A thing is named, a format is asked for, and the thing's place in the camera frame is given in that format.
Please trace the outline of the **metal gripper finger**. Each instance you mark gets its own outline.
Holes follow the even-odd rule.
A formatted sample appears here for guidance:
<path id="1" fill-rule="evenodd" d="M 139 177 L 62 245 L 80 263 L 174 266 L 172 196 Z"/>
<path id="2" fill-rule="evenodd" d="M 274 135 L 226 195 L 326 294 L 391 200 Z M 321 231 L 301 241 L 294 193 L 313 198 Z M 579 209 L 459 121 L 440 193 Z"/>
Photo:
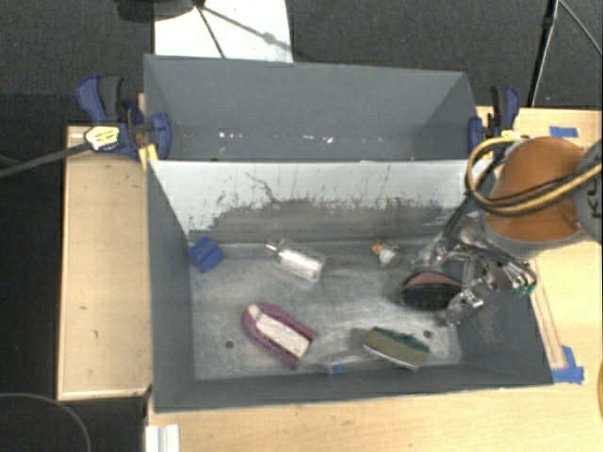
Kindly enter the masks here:
<path id="1" fill-rule="evenodd" d="M 445 310 L 445 320 L 449 326 L 458 326 L 484 305 L 484 300 L 471 288 L 464 287 L 448 303 Z"/>
<path id="2" fill-rule="evenodd" d="M 414 269 L 451 272 L 455 265 L 455 253 L 459 245 L 448 238 L 437 237 L 423 246 L 416 254 Z"/>

